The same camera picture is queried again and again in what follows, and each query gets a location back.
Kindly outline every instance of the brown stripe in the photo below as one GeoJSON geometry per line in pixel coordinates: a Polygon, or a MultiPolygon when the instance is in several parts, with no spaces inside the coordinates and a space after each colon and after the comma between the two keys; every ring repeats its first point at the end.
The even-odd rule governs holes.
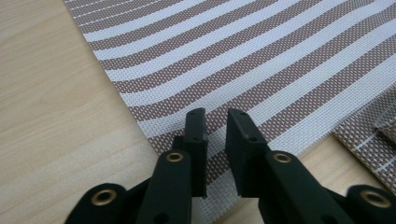
{"type": "Polygon", "coordinates": [[[396,53],[396,36],[388,38],[374,49],[365,53],[354,63],[264,122],[259,129],[265,133],[268,141],[277,138],[394,53],[396,53]]]}
{"type": "Polygon", "coordinates": [[[139,7],[147,6],[150,3],[155,2],[155,1],[156,0],[135,0],[132,2],[124,3],[121,5],[117,5],[117,6],[115,6],[115,5],[125,2],[125,0],[117,0],[114,2],[113,1],[112,2],[100,2],[95,5],[76,9],[76,11],[81,12],[79,15],[91,12],[90,14],[86,14],[86,15],[76,18],[76,22],[78,25],[82,25],[85,23],[89,23],[91,21],[102,20],[104,18],[108,18],[111,16],[117,16],[121,13],[137,9],[139,7]]]}
{"type": "Polygon", "coordinates": [[[208,0],[200,3],[196,6],[190,7],[186,10],[180,11],[170,17],[167,17],[161,21],[156,21],[148,26],[142,27],[137,30],[133,30],[123,35],[117,35],[104,40],[98,40],[90,42],[93,50],[99,49],[112,49],[118,46],[132,43],[136,40],[142,39],[146,36],[153,35],[161,30],[176,25],[180,22],[186,21],[196,15],[199,15],[210,8],[217,7],[230,0],[208,0]]]}
{"type": "Polygon", "coordinates": [[[100,0],[78,0],[78,1],[64,2],[64,3],[71,10],[75,7],[84,7],[87,6],[88,4],[97,3],[99,1],[100,0]]]}
{"type": "MultiPolygon", "coordinates": [[[[221,87],[227,82],[237,77],[240,77],[244,75],[246,72],[256,68],[257,66],[260,66],[263,63],[275,58],[280,53],[292,48],[301,41],[305,40],[306,38],[314,34],[316,31],[320,30],[322,27],[326,27],[329,23],[337,20],[339,17],[343,16],[344,14],[347,14],[348,11],[354,9],[355,7],[359,7],[359,6],[356,6],[351,2],[346,2],[344,4],[341,4],[338,7],[329,10],[328,12],[322,14],[320,17],[309,22],[307,25],[303,26],[299,30],[294,31],[293,33],[283,37],[282,39],[277,40],[275,43],[259,51],[256,51],[253,54],[250,54],[249,56],[240,60],[239,62],[234,63],[218,71],[214,75],[201,80],[200,82],[194,84],[191,87],[188,87],[186,90],[181,91],[172,97],[169,97],[166,100],[163,100],[159,103],[152,105],[142,105],[142,106],[133,107],[131,108],[131,110],[134,112],[134,117],[137,120],[147,120],[147,119],[160,118],[168,114],[172,114],[175,111],[178,111],[179,109],[190,104],[191,102],[194,102],[197,99],[208,94],[209,92],[215,90],[216,88],[221,87]]],[[[275,77],[273,77],[270,80],[277,83],[280,82],[277,84],[277,86],[279,86],[281,82],[284,81],[282,79],[276,79],[275,77]]],[[[251,100],[254,100],[253,97],[247,96],[247,101],[240,101],[240,102],[250,102],[251,100]]]]}
{"type": "Polygon", "coordinates": [[[95,32],[95,31],[99,31],[99,30],[104,30],[109,27],[120,25],[125,22],[133,21],[138,18],[147,16],[151,13],[154,13],[154,12],[164,9],[166,7],[170,7],[170,6],[172,6],[178,2],[181,2],[181,1],[182,0],[166,0],[166,1],[156,2],[156,3],[149,5],[149,7],[141,7],[137,10],[130,11],[130,12],[124,13],[119,16],[107,18],[105,20],[96,21],[96,22],[89,23],[89,24],[80,25],[79,29],[81,30],[81,32],[83,34],[95,32]]]}
{"type": "MultiPolygon", "coordinates": [[[[116,59],[102,60],[102,61],[100,61],[100,63],[106,70],[115,70],[115,69],[132,67],[132,66],[135,66],[135,65],[138,65],[141,63],[148,62],[154,58],[157,58],[157,57],[165,54],[166,52],[169,52],[173,49],[177,49],[185,44],[188,44],[189,42],[191,42],[194,39],[197,39],[201,36],[209,34],[213,31],[219,29],[222,26],[225,26],[233,21],[237,21],[243,17],[246,17],[247,15],[249,15],[253,12],[256,12],[264,7],[267,7],[274,2],[275,2],[274,0],[271,0],[271,1],[259,0],[259,1],[247,4],[247,5],[240,7],[236,10],[228,12],[228,13],[226,13],[212,21],[205,22],[202,25],[199,25],[193,29],[190,29],[189,31],[187,31],[181,35],[177,35],[177,36],[167,39],[167,40],[163,41],[162,43],[157,44],[153,47],[139,51],[136,54],[128,55],[128,56],[116,58],[116,59]]],[[[311,6],[314,4],[299,3],[296,5],[297,6],[299,6],[299,5],[310,5],[311,6]]],[[[242,32],[232,35],[232,36],[220,41],[220,43],[222,43],[224,41],[227,41],[229,43],[233,43],[233,41],[237,42],[237,43],[243,43],[245,41],[248,41],[250,38],[253,38],[254,36],[257,36],[264,32],[264,31],[255,31],[255,33],[251,34],[251,37],[247,37],[249,35],[249,31],[254,32],[254,30],[258,30],[259,26],[262,27],[264,30],[267,30],[267,27],[265,27],[266,26],[265,22],[262,21],[259,24],[256,24],[253,27],[250,27],[242,32]]],[[[193,61],[193,63],[191,65],[187,65],[186,67],[179,66],[180,63],[183,63],[186,60],[188,60],[189,62],[191,61],[189,59],[186,59],[183,62],[180,62],[178,64],[172,64],[172,65],[168,66],[167,68],[163,69],[163,72],[160,71],[160,74],[156,73],[156,75],[144,77],[144,79],[145,80],[148,78],[155,79],[155,77],[166,76],[166,79],[168,80],[172,77],[170,77],[170,75],[167,74],[167,71],[168,70],[173,71],[175,68],[179,71],[179,73],[189,71],[193,67],[197,66],[198,64],[204,63],[205,61],[209,60],[211,57],[215,57],[216,55],[221,54],[223,52],[223,50],[218,49],[220,46],[222,46],[220,43],[217,43],[217,44],[215,44],[216,45],[215,47],[212,47],[212,49],[214,50],[213,53],[207,54],[206,52],[208,52],[208,49],[204,49],[204,50],[200,51],[202,56],[193,56],[193,55],[196,55],[197,53],[190,56],[190,57],[200,58],[200,60],[198,62],[193,61]]]]}

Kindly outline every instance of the fabric sample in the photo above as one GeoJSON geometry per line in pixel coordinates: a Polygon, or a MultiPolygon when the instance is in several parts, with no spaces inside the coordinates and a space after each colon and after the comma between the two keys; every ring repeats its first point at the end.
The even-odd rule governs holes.
{"type": "Polygon", "coordinates": [[[375,127],[396,143],[396,99],[375,121],[375,127]]]}
{"type": "Polygon", "coordinates": [[[394,111],[396,85],[375,98],[370,104],[334,129],[335,135],[355,154],[394,194],[396,194],[396,143],[376,127],[378,118],[394,111]]]}
{"type": "Polygon", "coordinates": [[[299,154],[396,83],[395,0],[65,0],[160,154],[185,114],[206,109],[210,223],[237,200],[227,109],[249,113],[274,150],[299,154]]]}

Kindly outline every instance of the wood grain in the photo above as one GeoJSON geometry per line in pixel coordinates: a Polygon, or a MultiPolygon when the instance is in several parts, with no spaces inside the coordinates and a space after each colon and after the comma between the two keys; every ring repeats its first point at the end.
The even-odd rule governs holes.
{"type": "MultiPolygon", "coordinates": [[[[0,3],[0,223],[63,223],[84,192],[157,160],[63,1],[0,3]]],[[[326,187],[380,184],[333,137],[302,156],[326,187]]],[[[243,200],[218,223],[262,223],[243,200]]]]}

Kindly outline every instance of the light wood surface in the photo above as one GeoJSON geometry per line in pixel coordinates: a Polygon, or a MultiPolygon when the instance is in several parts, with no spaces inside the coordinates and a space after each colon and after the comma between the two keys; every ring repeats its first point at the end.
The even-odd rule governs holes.
{"type": "MultiPolygon", "coordinates": [[[[0,223],[63,223],[86,190],[129,189],[157,160],[63,1],[0,2],[0,223]]],[[[301,156],[345,194],[379,182],[334,138],[301,156]]],[[[242,200],[218,223],[262,223],[242,200]]]]}

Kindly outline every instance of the white stripe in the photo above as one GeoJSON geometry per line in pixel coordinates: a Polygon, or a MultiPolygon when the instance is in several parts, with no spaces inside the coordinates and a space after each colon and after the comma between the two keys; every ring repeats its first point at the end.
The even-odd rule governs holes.
{"type": "Polygon", "coordinates": [[[340,120],[347,118],[396,83],[395,64],[396,54],[282,133],[269,146],[272,150],[286,150],[293,154],[302,152],[339,125],[340,120]]]}
{"type": "Polygon", "coordinates": [[[360,145],[354,147],[352,150],[356,151],[361,149],[361,147],[365,146],[368,142],[370,142],[377,134],[378,134],[378,130],[372,133],[372,135],[370,135],[366,140],[364,140],[360,145]]]}
{"type": "MultiPolygon", "coordinates": [[[[157,1],[155,1],[155,2],[150,2],[150,3],[148,3],[148,4],[144,5],[144,6],[141,6],[141,7],[147,7],[147,6],[149,6],[149,5],[153,5],[153,4],[155,4],[155,3],[157,3],[157,2],[160,2],[160,1],[162,1],[162,0],[157,0],[157,1]]],[[[118,14],[112,14],[112,15],[110,15],[110,16],[108,16],[108,17],[100,18],[100,19],[98,19],[98,20],[96,20],[96,21],[89,21],[89,22],[86,22],[86,23],[80,23],[80,24],[79,24],[79,27],[84,27],[85,25],[89,25],[89,24],[91,24],[91,23],[95,23],[95,22],[99,22],[99,21],[105,21],[105,20],[108,20],[108,19],[111,19],[111,18],[115,18],[115,17],[118,17],[118,16],[120,16],[120,15],[127,14],[127,13],[129,13],[129,12],[133,12],[133,11],[135,11],[135,10],[138,10],[138,9],[141,8],[141,7],[133,8],[133,9],[130,9],[130,10],[128,10],[128,11],[123,11],[123,12],[118,13],[118,14]]]]}
{"type": "Polygon", "coordinates": [[[101,7],[101,8],[99,8],[99,9],[94,10],[94,11],[89,11],[89,12],[87,12],[87,13],[80,14],[80,15],[76,16],[75,18],[79,18],[79,17],[83,17],[83,16],[86,16],[86,15],[90,15],[90,14],[92,14],[92,13],[94,13],[94,12],[103,11],[103,10],[105,10],[105,9],[107,9],[107,8],[111,8],[111,7],[116,7],[116,6],[124,5],[124,4],[130,3],[130,2],[133,2],[133,1],[134,1],[134,0],[128,0],[128,1],[124,1],[124,2],[121,2],[121,3],[115,4],[115,5],[109,6],[109,7],[101,7]]]}
{"type": "Polygon", "coordinates": [[[123,34],[131,32],[132,30],[136,30],[141,27],[152,24],[156,21],[163,20],[163,19],[165,19],[169,16],[172,16],[174,14],[177,14],[178,12],[183,11],[189,7],[196,6],[204,1],[205,0],[182,1],[182,2],[172,5],[170,7],[166,7],[159,11],[151,13],[147,16],[141,17],[139,19],[136,19],[133,21],[128,21],[128,22],[125,22],[125,23],[117,25],[117,26],[112,26],[112,27],[109,27],[104,30],[95,31],[95,32],[83,34],[83,35],[88,42],[103,40],[103,39],[107,39],[107,38],[114,37],[117,35],[123,35],[123,34]]]}
{"type": "MultiPolygon", "coordinates": [[[[389,31],[393,31],[390,27],[394,27],[396,25],[396,20],[390,21],[376,29],[374,29],[371,33],[363,36],[361,39],[356,41],[355,43],[351,44],[347,48],[340,51],[338,54],[330,58],[327,62],[321,64],[308,74],[304,75],[300,79],[296,80],[294,83],[290,84],[288,87],[282,89],[281,91],[277,92],[273,96],[269,97],[268,99],[264,100],[259,105],[256,105],[251,110],[248,111],[249,115],[257,124],[264,123],[266,120],[280,112],[282,109],[286,108],[288,105],[292,104],[294,101],[298,100],[303,95],[310,92],[314,89],[317,85],[322,83],[323,81],[327,80],[328,78],[332,77],[340,70],[345,68],[348,64],[352,63],[353,61],[357,60],[361,55],[366,53],[368,50],[373,48],[376,44],[381,43],[387,37],[392,36],[393,34],[389,34],[389,31]]],[[[283,53],[282,55],[276,57],[272,61],[265,63],[261,66],[262,71],[268,71],[268,74],[275,74],[279,70],[282,70],[287,65],[285,62],[290,59],[291,55],[295,54],[295,51],[303,50],[304,48],[308,48],[306,45],[303,45],[304,48],[301,48],[303,43],[308,41],[302,42],[300,45],[296,46],[293,49],[288,50],[287,52],[283,53]]],[[[181,112],[177,112],[178,116],[170,115],[164,118],[159,119],[152,119],[146,121],[139,121],[139,126],[142,128],[143,132],[147,137],[153,137],[162,133],[171,132],[174,130],[181,129],[183,127],[183,119],[184,114],[187,113],[183,110],[189,111],[195,107],[205,107],[207,112],[210,112],[211,109],[218,107],[217,101],[220,100],[220,97],[216,100],[216,97],[213,98],[212,103],[201,102],[200,105],[197,106],[196,103],[187,106],[187,109],[184,108],[180,110],[181,112]]],[[[209,135],[209,140],[211,140],[214,145],[209,145],[208,155],[212,156],[222,150],[221,147],[213,147],[213,146],[223,146],[223,141],[219,136],[225,135],[225,127],[217,130],[216,132],[209,135]]]]}
{"type": "Polygon", "coordinates": [[[376,173],[381,172],[385,170],[389,165],[393,164],[396,161],[396,156],[394,156],[390,161],[387,161],[387,163],[383,164],[381,167],[375,170],[376,173]]]}
{"type": "MultiPolygon", "coordinates": [[[[230,11],[240,8],[243,5],[246,5],[253,1],[254,0],[249,0],[249,1],[232,0],[230,2],[222,4],[220,6],[213,7],[204,13],[201,13],[187,21],[183,21],[177,25],[174,25],[167,29],[164,29],[154,35],[150,35],[143,39],[137,40],[133,43],[129,43],[127,45],[122,45],[122,46],[119,46],[116,48],[96,50],[93,53],[95,54],[95,56],[98,60],[107,60],[107,59],[120,58],[120,57],[124,57],[127,55],[131,55],[131,54],[137,53],[141,50],[148,49],[148,48],[153,47],[157,44],[160,44],[164,40],[167,40],[167,39],[170,39],[177,35],[183,34],[183,33],[187,32],[201,24],[204,24],[205,22],[212,21],[215,18],[221,16],[222,14],[226,14],[230,11]]],[[[282,7],[280,7],[279,10],[283,10],[283,8],[287,8],[289,5],[292,5],[293,2],[297,2],[297,0],[293,0],[293,1],[283,0],[283,1],[280,1],[280,3],[276,2],[276,4],[275,4],[275,5],[280,5],[280,6],[283,5],[282,7]]],[[[216,30],[208,35],[204,35],[195,41],[191,41],[189,44],[181,47],[181,50],[172,51],[173,55],[165,54],[161,57],[151,60],[150,62],[139,64],[138,66],[133,67],[133,69],[128,69],[128,73],[126,73],[126,74],[129,74],[129,73],[136,74],[137,73],[137,74],[139,74],[138,75],[139,77],[142,77],[144,75],[158,71],[169,64],[175,63],[178,60],[183,59],[200,49],[204,49],[204,48],[210,46],[211,44],[213,44],[217,41],[220,41],[221,39],[224,39],[225,37],[227,37],[229,35],[233,35],[243,29],[248,28],[250,25],[253,25],[261,20],[264,20],[265,18],[270,17],[271,14],[276,14],[277,10],[278,10],[278,8],[275,8],[275,7],[266,7],[265,9],[262,9],[260,11],[257,11],[255,13],[252,13],[252,14],[244,17],[244,19],[242,19],[242,20],[232,22],[228,25],[223,26],[222,28],[219,28],[218,30],[216,30]]],[[[118,70],[116,70],[116,71],[108,70],[107,71],[110,79],[128,80],[128,79],[137,77],[136,75],[131,75],[131,76],[123,76],[122,77],[123,79],[120,79],[121,78],[120,73],[117,73],[117,71],[118,70]]]]}
{"type": "MultiPolygon", "coordinates": [[[[125,101],[125,104],[127,104],[128,106],[150,105],[160,102],[168,97],[171,97],[172,95],[177,94],[180,91],[183,91],[184,89],[188,88],[190,85],[193,85],[194,83],[201,81],[206,77],[211,76],[212,74],[218,72],[224,67],[238,62],[239,60],[245,58],[249,54],[254,53],[257,50],[260,50],[265,46],[274,43],[283,36],[288,35],[294,30],[297,30],[300,27],[304,26],[305,24],[309,23],[316,16],[320,15],[319,13],[320,10],[318,10],[317,7],[315,8],[311,7],[310,10],[307,10],[305,13],[300,14],[299,16],[293,18],[292,20],[289,20],[283,23],[282,25],[277,26],[275,29],[266,32],[263,35],[257,36],[249,40],[248,42],[238,46],[237,48],[231,49],[226,53],[223,53],[220,56],[216,57],[215,59],[207,63],[203,63],[191,69],[189,72],[186,72],[183,75],[178,76],[162,84],[161,86],[158,86],[156,88],[147,91],[122,93],[121,97],[125,101]]],[[[312,44],[319,47],[320,45],[318,45],[318,41],[320,40],[315,40],[312,44]]],[[[315,49],[312,48],[312,46],[307,46],[301,49],[301,51],[309,52],[306,50],[306,48],[310,48],[312,50],[315,49]]],[[[247,90],[248,84],[250,84],[250,86],[254,86],[256,82],[262,80],[262,76],[266,76],[268,74],[268,72],[265,71],[264,72],[265,75],[258,75],[257,69],[253,71],[256,71],[256,73],[252,79],[247,77],[240,77],[247,82],[246,83],[247,85],[244,85],[243,88],[238,87],[237,89],[239,91],[247,90]]]]}

